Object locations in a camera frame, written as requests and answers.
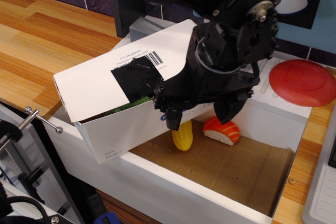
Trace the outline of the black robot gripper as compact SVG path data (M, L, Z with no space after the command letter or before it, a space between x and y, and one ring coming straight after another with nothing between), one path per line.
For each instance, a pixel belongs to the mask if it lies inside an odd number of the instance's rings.
M251 98L259 73L258 61L250 52L239 60L233 30L205 23L192 31L183 69L156 85L154 106L174 131L179 130L183 110L203 103L213 103L220 124L226 124Z

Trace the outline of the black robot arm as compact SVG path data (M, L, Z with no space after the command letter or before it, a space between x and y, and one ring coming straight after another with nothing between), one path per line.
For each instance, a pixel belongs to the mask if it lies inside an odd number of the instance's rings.
M177 2L207 19L193 28L183 70L154 89L154 104L177 130L184 110L213 103L221 124L229 122L253 95L258 61L278 47L276 6L280 0L144 0Z

